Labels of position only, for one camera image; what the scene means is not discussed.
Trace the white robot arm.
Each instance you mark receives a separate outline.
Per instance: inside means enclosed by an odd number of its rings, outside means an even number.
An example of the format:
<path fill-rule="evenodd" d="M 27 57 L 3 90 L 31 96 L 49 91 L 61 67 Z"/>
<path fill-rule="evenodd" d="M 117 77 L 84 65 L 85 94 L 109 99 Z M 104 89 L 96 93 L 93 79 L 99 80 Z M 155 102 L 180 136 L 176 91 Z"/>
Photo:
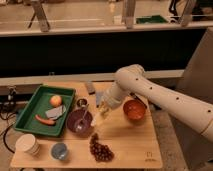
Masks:
<path fill-rule="evenodd" d="M 115 73 L 115 81 L 101 99 L 100 118 L 121 105 L 128 93 L 144 96 L 213 142 L 213 104 L 170 90 L 149 81 L 138 64 L 122 67 Z"/>

